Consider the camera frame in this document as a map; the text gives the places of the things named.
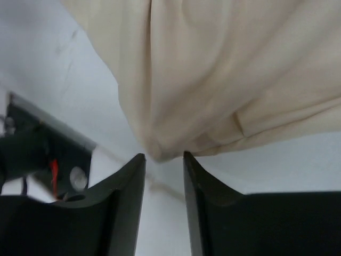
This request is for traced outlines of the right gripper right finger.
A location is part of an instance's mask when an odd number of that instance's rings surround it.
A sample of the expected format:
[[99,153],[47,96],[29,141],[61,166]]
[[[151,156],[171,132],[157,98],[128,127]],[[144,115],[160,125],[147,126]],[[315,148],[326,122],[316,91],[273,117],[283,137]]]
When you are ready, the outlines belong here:
[[340,192],[242,194],[183,155],[193,255],[340,255]]

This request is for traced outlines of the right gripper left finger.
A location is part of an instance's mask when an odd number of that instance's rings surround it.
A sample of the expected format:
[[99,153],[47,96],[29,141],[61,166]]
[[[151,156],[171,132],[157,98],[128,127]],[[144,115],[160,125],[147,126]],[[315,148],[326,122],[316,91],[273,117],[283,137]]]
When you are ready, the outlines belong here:
[[1,197],[1,255],[134,255],[145,156],[67,201]]

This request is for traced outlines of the beige trousers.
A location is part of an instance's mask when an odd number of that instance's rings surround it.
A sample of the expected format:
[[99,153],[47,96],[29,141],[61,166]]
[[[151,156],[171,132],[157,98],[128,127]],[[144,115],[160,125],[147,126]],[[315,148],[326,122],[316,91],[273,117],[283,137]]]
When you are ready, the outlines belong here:
[[340,1],[63,1],[157,161],[340,130]]

